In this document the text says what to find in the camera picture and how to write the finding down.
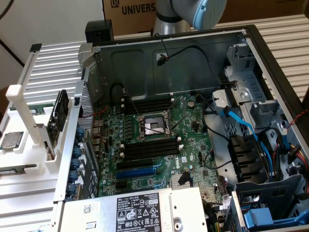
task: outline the power supply label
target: power supply label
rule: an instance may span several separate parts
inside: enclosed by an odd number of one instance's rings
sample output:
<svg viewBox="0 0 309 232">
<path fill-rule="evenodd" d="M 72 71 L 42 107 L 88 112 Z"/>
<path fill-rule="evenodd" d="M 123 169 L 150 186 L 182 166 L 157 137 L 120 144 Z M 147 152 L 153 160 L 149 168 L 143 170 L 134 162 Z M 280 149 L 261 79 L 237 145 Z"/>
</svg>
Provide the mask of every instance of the power supply label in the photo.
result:
<svg viewBox="0 0 309 232">
<path fill-rule="evenodd" d="M 122 197 L 117 199 L 117 232 L 160 232 L 159 194 Z"/>
</svg>

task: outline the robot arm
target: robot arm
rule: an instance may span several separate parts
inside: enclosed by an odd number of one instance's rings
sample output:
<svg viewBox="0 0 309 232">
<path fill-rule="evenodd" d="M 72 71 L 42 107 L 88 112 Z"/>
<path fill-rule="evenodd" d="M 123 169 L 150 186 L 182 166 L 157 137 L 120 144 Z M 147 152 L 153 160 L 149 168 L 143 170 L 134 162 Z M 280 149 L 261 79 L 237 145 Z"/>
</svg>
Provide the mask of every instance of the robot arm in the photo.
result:
<svg viewBox="0 0 309 232">
<path fill-rule="evenodd" d="M 227 0 L 157 0 L 154 33 L 211 29 L 220 20 Z"/>
</svg>

